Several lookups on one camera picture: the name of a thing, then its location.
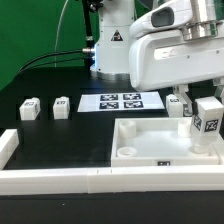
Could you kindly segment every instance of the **cable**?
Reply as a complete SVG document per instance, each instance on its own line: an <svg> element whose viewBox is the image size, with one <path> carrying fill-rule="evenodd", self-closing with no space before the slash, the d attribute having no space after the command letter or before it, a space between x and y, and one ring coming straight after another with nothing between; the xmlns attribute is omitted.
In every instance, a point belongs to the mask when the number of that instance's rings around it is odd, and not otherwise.
<svg viewBox="0 0 224 224"><path fill-rule="evenodd" d="M60 35L60 32L61 32L61 24L62 24L64 15L65 15L66 8L68 6L68 2L69 2L69 0L65 1L65 4L64 4L63 9L61 11L60 19L59 19L59 22L58 22L57 35L56 35L56 41L55 41L55 46L54 46L54 51L55 52L57 52L57 49L58 49L58 41L59 41L59 35Z"/></svg>
<svg viewBox="0 0 224 224"><path fill-rule="evenodd" d="M23 70L19 70L17 72L16 75L19 75L27 70L30 70L30 69L33 69L33 68L36 68L36 67L40 67L40 66L44 66L44 65L50 65L50 64L54 64L55 62L56 63L62 63L62 62L69 62L69 61L76 61L76 60L85 60L86 58L71 58L71 59L66 59L66 60L59 60L59 61L51 61L51 62L45 62L45 63L41 63L41 64L38 64L38 65L34 65L34 66L31 66L31 67L28 67L28 68L25 68Z"/></svg>
<svg viewBox="0 0 224 224"><path fill-rule="evenodd" d="M49 53L49 54L45 54L42 56L39 56L37 58L32 59L31 61L27 62L24 66L22 66L19 70L22 71L24 69L26 69L29 65L33 64L36 61L42 60L44 58L48 58L48 57L54 57L54 56L59 56L59 55L69 55L69 54L75 54L75 53L81 53L82 50L74 50L74 51L62 51L62 52L54 52L54 53Z"/></svg>

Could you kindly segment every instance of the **small white block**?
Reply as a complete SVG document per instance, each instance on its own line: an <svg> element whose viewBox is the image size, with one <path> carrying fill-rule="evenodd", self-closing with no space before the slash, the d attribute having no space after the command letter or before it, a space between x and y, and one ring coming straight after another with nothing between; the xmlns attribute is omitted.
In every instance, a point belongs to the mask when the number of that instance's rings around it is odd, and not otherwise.
<svg viewBox="0 0 224 224"><path fill-rule="evenodd" d="M166 109L169 117L183 117L183 104L173 94L166 97Z"/></svg>
<svg viewBox="0 0 224 224"><path fill-rule="evenodd" d="M40 100L38 98L25 100L19 111L21 120L35 120L40 113Z"/></svg>
<svg viewBox="0 0 224 224"><path fill-rule="evenodd" d="M56 98L53 106L54 119L68 119L70 104L68 97Z"/></svg>

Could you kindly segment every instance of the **white cube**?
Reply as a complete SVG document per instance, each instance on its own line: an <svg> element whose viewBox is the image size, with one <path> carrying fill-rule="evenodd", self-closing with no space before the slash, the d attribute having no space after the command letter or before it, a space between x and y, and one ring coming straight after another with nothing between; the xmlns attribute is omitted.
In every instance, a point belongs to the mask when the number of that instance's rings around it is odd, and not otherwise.
<svg viewBox="0 0 224 224"><path fill-rule="evenodd" d="M19 110L21 120L35 120L40 113L40 100L38 98L27 99Z"/></svg>
<svg viewBox="0 0 224 224"><path fill-rule="evenodd" d="M54 119L68 119L70 104L68 97L56 98L53 106Z"/></svg>

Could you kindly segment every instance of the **black tabletop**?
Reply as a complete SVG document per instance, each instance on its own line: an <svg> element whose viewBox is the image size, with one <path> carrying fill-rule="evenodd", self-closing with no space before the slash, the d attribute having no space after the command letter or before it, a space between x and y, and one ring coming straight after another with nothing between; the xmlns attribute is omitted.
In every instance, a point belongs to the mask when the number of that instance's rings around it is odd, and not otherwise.
<svg viewBox="0 0 224 224"><path fill-rule="evenodd" d="M4 168L110 166L116 118L166 117L165 110L78 113L82 94L133 92L129 81L91 78L80 68L36 69L0 91L0 131L17 128L20 146ZM159 91L163 101L172 89ZM211 82L191 86L191 97L214 95ZM53 119L57 97L71 102L68 120ZM19 107L38 97L41 113L21 121ZM143 192L0 197L1 223L223 223L224 192Z"/></svg>

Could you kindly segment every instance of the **black label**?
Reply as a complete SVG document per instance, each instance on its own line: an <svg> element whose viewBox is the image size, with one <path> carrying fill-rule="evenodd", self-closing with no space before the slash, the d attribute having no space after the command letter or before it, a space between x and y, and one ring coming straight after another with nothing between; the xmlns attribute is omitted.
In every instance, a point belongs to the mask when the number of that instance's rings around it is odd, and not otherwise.
<svg viewBox="0 0 224 224"><path fill-rule="evenodd" d="M124 102L124 108L144 108L142 101L128 101Z"/></svg>
<svg viewBox="0 0 224 224"><path fill-rule="evenodd" d="M27 102L27 103L25 103L25 106L33 106L34 105L34 102Z"/></svg>
<svg viewBox="0 0 224 224"><path fill-rule="evenodd" d="M207 121L205 125L205 132L216 131L218 128L219 120Z"/></svg>
<svg viewBox="0 0 224 224"><path fill-rule="evenodd" d="M118 108L119 108L118 102L100 103L100 110L113 110Z"/></svg>
<svg viewBox="0 0 224 224"><path fill-rule="evenodd" d="M58 105L64 105L66 102L65 101L58 101L57 104Z"/></svg>
<svg viewBox="0 0 224 224"><path fill-rule="evenodd" d="M109 94L100 96L100 101L114 101L114 100L118 100L118 95Z"/></svg>
<svg viewBox="0 0 224 224"><path fill-rule="evenodd" d="M123 100L141 100L141 94L133 93L133 94L123 94Z"/></svg>
<svg viewBox="0 0 224 224"><path fill-rule="evenodd" d="M170 161L158 161L157 166L170 166L171 162Z"/></svg>
<svg viewBox="0 0 224 224"><path fill-rule="evenodd" d="M202 120L200 119L200 117L195 116L194 117L194 126L200 131L201 130L201 123Z"/></svg>
<svg viewBox="0 0 224 224"><path fill-rule="evenodd" d="M170 99L170 102L171 102L171 103L178 103L179 100L178 100L178 99Z"/></svg>

